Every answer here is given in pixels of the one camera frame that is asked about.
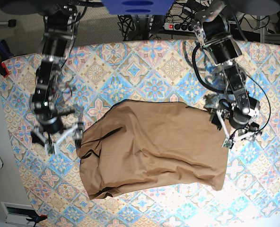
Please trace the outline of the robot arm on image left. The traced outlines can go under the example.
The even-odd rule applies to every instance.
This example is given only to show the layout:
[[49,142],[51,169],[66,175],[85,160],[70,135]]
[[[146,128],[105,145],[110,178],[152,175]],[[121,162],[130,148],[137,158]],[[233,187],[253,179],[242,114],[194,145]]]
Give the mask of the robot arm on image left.
[[35,91],[29,107],[38,125],[31,131],[32,143],[41,145],[46,154],[58,155],[60,144],[72,137],[80,145],[82,122],[65,126],[63,116],[75,113],[75,107],[58,111],[57,100],[67,88],[61,85],[62,68],[76,40],[81,13],[70,0],[65,3],[47,1],[42,11],[44,35],[41,42],[42,60],[36,71]]

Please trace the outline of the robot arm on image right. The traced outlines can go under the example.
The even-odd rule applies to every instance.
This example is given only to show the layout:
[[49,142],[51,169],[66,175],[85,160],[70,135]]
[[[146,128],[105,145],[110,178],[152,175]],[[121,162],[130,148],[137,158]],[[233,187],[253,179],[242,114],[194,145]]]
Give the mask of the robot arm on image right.
[[[233,147],[239,140],[254,140],[263,128],[252,122],[258,114],[259,102],[248,95],[245,88],[247,74],[236,63],[241,50],[233,40],[228,21],[222,16],[224,8],[230,8],[226,0],[216,0],[206,9],[198,12],[192,23],[192,29],[198,39],[195,49],[206,50],[221,68],[225,89],[218,90],[207,84],[204,87],[217,94],[224,94],[219,108],[213,109],[212,122],[218,129],[224,129],[224,120],[228,119],[240,135],[227,133],[223,146]],[[53,13],[44,15],[43,59],[36,71],[35,92],[30,97],[30,108],[39,121],[31,131],[32,142],[40,144],[49,153],[55,153],[59,144],[72,136],[78,146],[81,145],[83,130],[81,123],[65,128],[61,117],[69,112],[58,112],[56,108],[60,85],[61,60],[66,60],[76,39],[79,21],[82,15],[75,4],[60,5]]]

